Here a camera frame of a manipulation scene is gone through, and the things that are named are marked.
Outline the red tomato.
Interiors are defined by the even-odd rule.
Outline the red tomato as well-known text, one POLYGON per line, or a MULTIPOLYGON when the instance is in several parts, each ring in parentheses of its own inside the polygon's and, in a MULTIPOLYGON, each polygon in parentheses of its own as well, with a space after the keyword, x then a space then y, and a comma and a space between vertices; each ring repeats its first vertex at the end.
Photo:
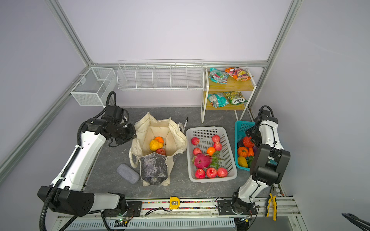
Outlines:
POLYGON ((246 148, 253 148, 255 146, 255 144, 251 141, 251 137, 248 137, 248 136, 242 139, 242 143, 243 143, 243 146, 246 148))

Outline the small orange pumpkin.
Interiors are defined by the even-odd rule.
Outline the small orange pumpkin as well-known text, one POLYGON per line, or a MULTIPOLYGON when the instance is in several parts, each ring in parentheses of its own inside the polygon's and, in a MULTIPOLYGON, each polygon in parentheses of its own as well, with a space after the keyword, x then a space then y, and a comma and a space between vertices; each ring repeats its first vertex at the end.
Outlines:
POLYGON ((237 150, 237 154, 239 157, 247 158, 249 156, 249 149, 244 146, 239 147, 237 150))

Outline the beige canvas grocery bag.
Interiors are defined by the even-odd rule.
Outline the beige canvas grocery bag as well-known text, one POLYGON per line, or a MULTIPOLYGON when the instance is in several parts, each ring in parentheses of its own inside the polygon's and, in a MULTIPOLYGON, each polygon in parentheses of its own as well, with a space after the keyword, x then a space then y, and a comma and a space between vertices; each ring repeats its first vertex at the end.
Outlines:
POLYGON ((184 125, 147 113, 135 123, 135 130, 129 158, 133 168, 139 167, 143 186, 170 185, 175 156, 187 149, 184 125))

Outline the orange pink snack bag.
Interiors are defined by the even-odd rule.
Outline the orange pink snack bag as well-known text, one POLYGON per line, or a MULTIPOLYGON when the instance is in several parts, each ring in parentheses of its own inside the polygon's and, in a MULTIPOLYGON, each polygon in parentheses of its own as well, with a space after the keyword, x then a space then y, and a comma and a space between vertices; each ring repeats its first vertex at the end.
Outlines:
POLYGON ((250 74, 240 67, 230 67, 225 72, 236 81, 248 81, 250 80, 250 74))

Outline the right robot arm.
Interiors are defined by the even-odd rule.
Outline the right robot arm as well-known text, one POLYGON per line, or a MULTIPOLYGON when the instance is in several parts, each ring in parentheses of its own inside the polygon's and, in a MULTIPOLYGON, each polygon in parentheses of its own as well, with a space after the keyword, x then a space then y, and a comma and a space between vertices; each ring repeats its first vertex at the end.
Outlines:
POLYGON ((259 109, 254 126, 246 130, 244 138, 243 146, 248 144, 256 152, 249 167, 250 177, 233 194, 231 206, 238 213, 250 212, 263 189, 281 182, 291 158, 280 142, 278 119, 267 105, 259 109))

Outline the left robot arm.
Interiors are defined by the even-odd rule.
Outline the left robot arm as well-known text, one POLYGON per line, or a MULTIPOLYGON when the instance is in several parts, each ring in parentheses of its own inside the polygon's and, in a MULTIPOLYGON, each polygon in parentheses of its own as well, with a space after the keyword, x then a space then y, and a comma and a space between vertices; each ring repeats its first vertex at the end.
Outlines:
POLYGON ((136 138, 128 112, 118 106, 106 106, 101 117, 83 122, 77 133, 77 145, 68 162, 49 186, 42 186, 38 197, 44 202, 42 214, 53 212, 82 217, 101 210, 125 213, 125 196, 119 193, 86 193, 85 183, 104 143, 117 146, 136 138))

